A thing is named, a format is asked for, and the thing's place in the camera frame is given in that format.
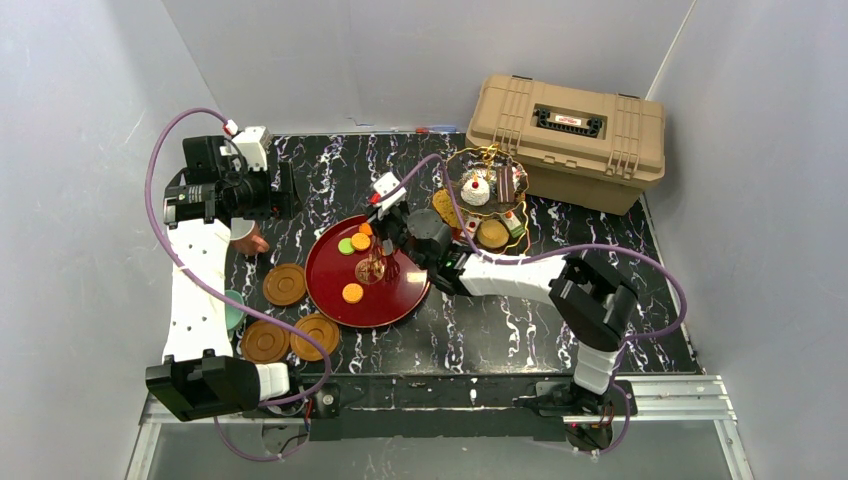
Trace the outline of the chocolate layered cake slice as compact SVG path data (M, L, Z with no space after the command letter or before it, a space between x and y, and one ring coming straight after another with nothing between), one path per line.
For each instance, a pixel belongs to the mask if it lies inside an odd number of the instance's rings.
M496 190L499 203L513 203L516 198L514 171L511 166L504 165L496 168Z

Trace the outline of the three-tier glass cake stand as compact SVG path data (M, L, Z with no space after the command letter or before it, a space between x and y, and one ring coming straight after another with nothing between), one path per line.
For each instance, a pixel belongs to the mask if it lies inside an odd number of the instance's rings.
M438 173L431 207L456 240L496 254L526 240L528 173L499 144L459 150L439 163Z

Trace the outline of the small decorated white cake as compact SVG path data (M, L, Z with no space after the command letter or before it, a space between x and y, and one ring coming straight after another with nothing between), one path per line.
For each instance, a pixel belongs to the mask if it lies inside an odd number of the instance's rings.
M511 238L520 238L525 233L526 227L513 211L501 214L500 218Z

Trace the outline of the green macaron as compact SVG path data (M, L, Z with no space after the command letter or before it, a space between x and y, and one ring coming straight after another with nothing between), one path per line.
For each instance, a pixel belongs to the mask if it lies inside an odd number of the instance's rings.
M356 252L355 247L352 244L352 240L350 237L342 238L337 244L338 251L342 255L352 255Z

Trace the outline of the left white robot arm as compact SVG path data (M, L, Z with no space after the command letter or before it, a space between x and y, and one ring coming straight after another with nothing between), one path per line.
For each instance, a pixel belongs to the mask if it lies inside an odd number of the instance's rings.
M164 233L181 262L162 362L147 368L146 386L180 421L250 411L290 390L285 364L235 357L220 298L233 220L290 220L300 208L291 169L268 170L271 144L261 127L186 138L186 165L164 190Z

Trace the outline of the dark red round tray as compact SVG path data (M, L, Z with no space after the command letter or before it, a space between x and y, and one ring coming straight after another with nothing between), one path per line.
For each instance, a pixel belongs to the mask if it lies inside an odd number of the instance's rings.
M400 276L392 283L365 285L355 273L366 252L342 255L337 248L342 238L358 232L365 222L363 215L346 218L324 231L307 257L305 281L309 296L318 310L337 323L354 328L376 328L389 325L412 312L428 293L427 273L419 269L405 254L396 252ZM364 298L348 304L342 289L349 283L364 288Z

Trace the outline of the large brown cookie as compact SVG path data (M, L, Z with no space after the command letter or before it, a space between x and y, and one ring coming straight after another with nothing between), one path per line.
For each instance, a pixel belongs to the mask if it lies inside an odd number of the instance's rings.
M453 203L446 189L436 191L432 196L431 204L442 220L452 229L459 230L461 228L461 222L453 209Z

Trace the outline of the mint green cup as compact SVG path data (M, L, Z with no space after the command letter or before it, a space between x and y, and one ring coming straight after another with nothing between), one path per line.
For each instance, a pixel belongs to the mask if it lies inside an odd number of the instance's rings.
M244 297L238 291L228 289L225 291L225 296L238 305L244 304ZM244 322L245 317L246 313L244 311L230 305L229 303L225 304L225 321L229 332L237 330Z

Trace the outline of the white cream puff with cherry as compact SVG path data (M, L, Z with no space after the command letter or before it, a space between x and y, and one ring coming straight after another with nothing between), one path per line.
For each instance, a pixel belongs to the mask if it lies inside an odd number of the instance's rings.
M473 174L463 184L460 195L468 205L473 207L484 206L490 200L491 187L484 177Z

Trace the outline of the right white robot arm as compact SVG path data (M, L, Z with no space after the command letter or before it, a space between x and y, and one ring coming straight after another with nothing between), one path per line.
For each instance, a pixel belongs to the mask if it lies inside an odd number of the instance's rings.
M615 267L589 253L537 261L485 257L454 240L437 212L410 212L405 202L388 209L370 206L366 219L383 245L402 251L447 295L514 297L553 306L578 341L573 386L595 396L607 392L638 304L635 287Z

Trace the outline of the orange muffin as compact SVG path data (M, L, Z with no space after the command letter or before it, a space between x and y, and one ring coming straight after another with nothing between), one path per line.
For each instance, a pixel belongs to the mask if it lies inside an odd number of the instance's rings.
M484 220L476 232L477 243L488 250L499 250L510 240L510 233L499 220Z

